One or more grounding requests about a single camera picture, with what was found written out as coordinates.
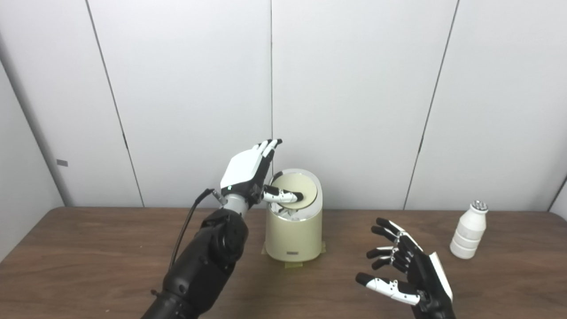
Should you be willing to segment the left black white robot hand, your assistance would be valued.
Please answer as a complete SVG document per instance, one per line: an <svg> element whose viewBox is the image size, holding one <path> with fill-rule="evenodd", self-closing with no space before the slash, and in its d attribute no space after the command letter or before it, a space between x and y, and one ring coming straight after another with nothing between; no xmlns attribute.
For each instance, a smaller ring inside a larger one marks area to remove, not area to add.
<svg viewBox="0 0 567 319"><path fill-rule="evenodd" d="M244 211L262 201L265 202L300 202L304 199L301 192L293 192L265 184L275 150L281 139L269 139L254 145L251 149L233 156L221 178L221 195L241 198Z"/></svg>

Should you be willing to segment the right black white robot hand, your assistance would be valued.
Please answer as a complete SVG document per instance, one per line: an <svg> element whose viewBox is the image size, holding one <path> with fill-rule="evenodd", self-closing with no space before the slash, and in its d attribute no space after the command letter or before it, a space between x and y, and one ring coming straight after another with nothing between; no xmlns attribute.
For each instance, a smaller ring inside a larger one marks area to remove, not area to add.
<svg viewBox="0 0 567 319"><path fill-rule="evenodd" d="M391 280L364 272L356 282L411 307L415 319L455 319L453 293L445 270L436 252L427 254L414 238L391 220L377 218L371 232L389 240L391 246L369 250L367 259L375 259L371 268L392 266L406 280Z"/></svg>

